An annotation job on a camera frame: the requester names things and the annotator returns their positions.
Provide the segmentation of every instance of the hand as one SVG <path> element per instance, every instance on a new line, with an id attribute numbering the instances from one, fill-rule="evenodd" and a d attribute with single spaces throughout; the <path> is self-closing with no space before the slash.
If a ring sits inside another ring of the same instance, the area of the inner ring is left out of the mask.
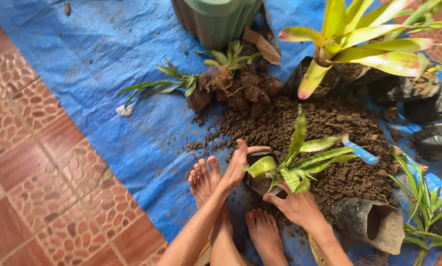
<path id="1" fill-rule="evenodd" d="M 270 150 L 270 147 L 266 146 L 248 147 L 247 144 L 241 139 L 237 140 L 237 145 L 238 148 L 232 155 L 231 163 L 221 179 L 225 182 L 227 189 L 230 191 L 241 182 L 246 173 L 243 167 L 248 164 L 248 154 Z"/>
<path id="2" fill-rule="evenodd" d="M 287 192 L 284 200 L 272 193 L 265 194 L 263 200 L 277 206 L 291 222 L 303 227 L 312 235 L 321 234 L 325 228 L 330 227 L 310 191 L 294 194 L 284 183 L 279 187 Z"/>

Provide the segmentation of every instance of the blue tarp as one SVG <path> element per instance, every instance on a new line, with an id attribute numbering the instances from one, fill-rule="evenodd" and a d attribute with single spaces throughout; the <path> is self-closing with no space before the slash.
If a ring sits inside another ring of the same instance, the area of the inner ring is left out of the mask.
<path id="1" fill-rule="evenodd" d="M 165 95 L 142 99 L 131 116 L 120 117 L 115 109 L 128 96 L 117 92 L 140 81 L 165 79 L 156 69 L 157 64 L 164 64 L 165 58 L 183 72 L 200 73 L 204 59 L 193 50 L 203 48 L 178 23 L 168 0 L 70 3 L 72 13 L 67 16 L 64 1 L 0 0 L 0 25 L 155 227 L 171 242 L 196 211 L 189 187 L 183 181 L 194 160 L 182 147 L 187 142 L 202 140 L 221 108 L 212 110 L 210 120 L 199 127 L 190 123 L 194 112 L 184 98 Z M 271 0 L 267 6 L 276 35 L 288 26 L 321 28 L 324 0 Z M 281 64 L 271 66 L 270 72 L 286 80 L 304 56 L 313 54 L 313 45 L 279 44 Z M 401 130 L 409 133 L 417 128 L 409 124 Z M 205 150 L 211 152 L 212 145 Z M 228 154 L 227 150 L 215 153 L 222 169 L 227 167 L 223 158 Z M 430 165 L 431 189 L 442 186 L 436 177 L 442 179 L 442 162 Z M 244 215 L 253 203 L 243 185 L 235 191 L 228 206 L 236 228 L 235 241 L 239 243 L 248 239 Z M 290 236 L 294 229 L 284 228 L 281 232 L 285 253 L 293 258 L 290 264 L 314 265 L 308 244 L 300 243 L 307 243 L 307 239 Z M 433 265 L 439 251 L 431 251 L 423 265 Z M 348 250 L 352 259 L 373 253 L 373 248 L 363 243 Z M 404 244 L 402 253 L 391 256 L 389 263 L 412 265 L 417 253 L 416 246 Z M 260 262 L 249 240 L 246 256 Z"/>

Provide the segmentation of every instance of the right hand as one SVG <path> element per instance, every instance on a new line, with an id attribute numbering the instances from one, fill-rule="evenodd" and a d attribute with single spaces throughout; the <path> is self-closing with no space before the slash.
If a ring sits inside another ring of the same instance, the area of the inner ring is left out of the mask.
<path id="1" fill-rule="evenodd" d="M 303 227 L 310 234 L 320 233 L 324 227 L 330 226 L 310 191 L 294 194 L 286 184 L 280 184 L 279 187 L 287 192 L 285 199 L 267 193 L 263 200 L 277 206 L 291 222 Z"/>

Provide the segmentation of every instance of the forearm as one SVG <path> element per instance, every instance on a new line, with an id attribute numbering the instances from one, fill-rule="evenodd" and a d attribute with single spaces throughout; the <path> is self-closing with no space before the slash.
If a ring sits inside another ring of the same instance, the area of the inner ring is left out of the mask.
<path id="1" fill-rule="evenodd" d="M 311 236 L 323 253 L 323 259 L 329 266 L 352 266 L 352 262 L 334 235 L 332 226 L 327 222 L 311 232 Z"/>
<path id="2" fill-rule="evenodd" d="M 193 215 L 170 244 L 160 258 L 160 266 L 192 266 L 196 262 L 229 191 L 221 183 L 218 185 L 208 201 Z"/>

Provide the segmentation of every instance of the wet tile floor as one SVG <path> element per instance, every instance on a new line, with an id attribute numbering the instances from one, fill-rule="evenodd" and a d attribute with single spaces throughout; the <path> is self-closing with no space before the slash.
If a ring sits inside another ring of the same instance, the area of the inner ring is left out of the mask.
<path id="1" fill-rule="evenodd" d="M 106 168 L 0 27 L 0 266 L 157 264 L 167 242 Z"/>

